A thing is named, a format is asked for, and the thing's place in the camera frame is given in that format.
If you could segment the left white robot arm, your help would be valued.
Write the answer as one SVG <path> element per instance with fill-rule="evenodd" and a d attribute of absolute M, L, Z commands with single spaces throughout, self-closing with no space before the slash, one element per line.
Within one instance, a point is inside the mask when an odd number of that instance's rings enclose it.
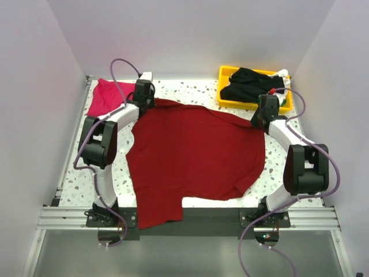
<path fill-rule="evenodd" d="M 141 77 L 135 82 L 133 92 L 123 98 L 118 108 L 99 117 L 85 118 L 73 167 L 92 173 L 95 200 L 92 209 L 85 213 L 90 220 L 106 226 L 127 227 L 124 217 L 119 213 L 112 179 L 118 133 L 154 107 L 155 86 L 151 80 Z"/>

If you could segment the dark red t shirt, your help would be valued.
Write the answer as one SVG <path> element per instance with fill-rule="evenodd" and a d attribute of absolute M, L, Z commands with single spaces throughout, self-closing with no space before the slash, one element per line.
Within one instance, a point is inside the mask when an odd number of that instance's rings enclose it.
<path fill-rule="evenodd" d="M 157 99 L 132 133 L 126 159 L 140 229 L 182 220 L 185 197 L 240 198 L 264 169 L 264 132 L 230 113 Z"/>

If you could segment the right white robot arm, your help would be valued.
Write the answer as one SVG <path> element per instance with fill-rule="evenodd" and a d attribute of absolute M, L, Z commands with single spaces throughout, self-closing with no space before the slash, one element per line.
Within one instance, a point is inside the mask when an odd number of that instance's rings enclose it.
<path fill-rule="evenodd" d="M 316 144 L 288 124 L 288 118 L 279 115 L 276 95 L 261 95 L 258 107 L 251 119 L 253 127 L 263 130 L 286 151 L 283 184 L 264 197 L 256 212 L 248 219 L 257 219 L 269 227 L 277 220 L 277 214 L 285 212 L 304 196 L 324 192 L 329 186 L 329 160 L 325 156 L 325 144 Z"/>

